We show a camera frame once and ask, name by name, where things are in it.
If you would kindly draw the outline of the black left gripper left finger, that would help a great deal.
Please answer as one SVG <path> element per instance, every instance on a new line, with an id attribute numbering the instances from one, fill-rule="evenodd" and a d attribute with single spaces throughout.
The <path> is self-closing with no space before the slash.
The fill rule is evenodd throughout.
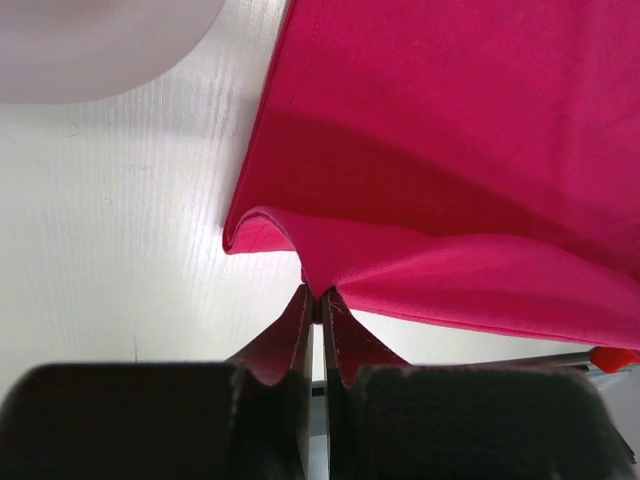
<path id="1" fill-rule="evenodd" d="M 1 406 L 5 479 L 304 479 L 313 296 L 222 362 L 35 367 Z"/>

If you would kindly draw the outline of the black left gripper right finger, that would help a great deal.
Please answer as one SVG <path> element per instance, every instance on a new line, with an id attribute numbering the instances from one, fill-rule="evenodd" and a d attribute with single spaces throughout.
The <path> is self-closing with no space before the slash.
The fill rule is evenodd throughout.
<path id="1" fill-rule="evenodd" d="M 321 300 L 333 479 L 632 479 L 594 386 L 549 364 L 412 365 Z"/>

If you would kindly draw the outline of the pink t shirt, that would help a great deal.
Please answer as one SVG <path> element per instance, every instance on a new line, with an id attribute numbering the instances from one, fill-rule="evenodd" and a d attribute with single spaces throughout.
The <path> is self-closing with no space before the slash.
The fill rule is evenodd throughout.
<path id="1" fill-rule="evenodd" d="M 294 1 L 223 229 L 315 295 L 639 346 L 635 1 Z"/>

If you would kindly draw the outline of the folded red t shirt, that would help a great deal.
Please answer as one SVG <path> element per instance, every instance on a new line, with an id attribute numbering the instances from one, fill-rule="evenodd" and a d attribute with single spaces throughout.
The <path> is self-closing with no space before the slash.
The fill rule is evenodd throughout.
<path id="1" fill-rule="evenodd" d="M 638 365 L 640 356 L 638 350 L 596 347 L 590 352 L 589 359 L 601 371 L 612 374 L 626 367 Z"/>

